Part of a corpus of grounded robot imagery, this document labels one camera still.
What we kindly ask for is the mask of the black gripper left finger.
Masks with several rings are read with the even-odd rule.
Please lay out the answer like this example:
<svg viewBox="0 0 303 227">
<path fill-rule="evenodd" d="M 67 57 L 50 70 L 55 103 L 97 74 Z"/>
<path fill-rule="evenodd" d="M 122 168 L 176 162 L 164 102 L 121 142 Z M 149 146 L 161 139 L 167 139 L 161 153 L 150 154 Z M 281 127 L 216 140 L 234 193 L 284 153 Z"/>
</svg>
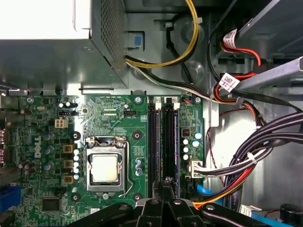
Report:
<svg viewBox="0 0 303 227">
<path fill-rule="evenodd" d="M 71 223 L 72 227 L 161 227 L 164 211 L 164 182 L 154 182 L 152 197 L 134 208 L 118 202 Z"/>
</svg>

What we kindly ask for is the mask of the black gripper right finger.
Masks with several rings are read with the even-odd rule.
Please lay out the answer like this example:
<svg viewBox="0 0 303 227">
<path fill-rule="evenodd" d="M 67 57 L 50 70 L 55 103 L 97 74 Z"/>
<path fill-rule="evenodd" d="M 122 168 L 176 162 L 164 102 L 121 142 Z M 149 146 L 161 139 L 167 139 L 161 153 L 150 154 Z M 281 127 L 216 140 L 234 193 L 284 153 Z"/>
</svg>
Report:
<svg viewBox="0 0 303 227">
<path fill-rule="evenodd" d="M 235 212 L 217 203 L 208 202 L 197 210 L 176 196 L 174 179 L 169 186 L 168 207 L 176 227 L 266 227 L 267 224 Z"/>
</svg>

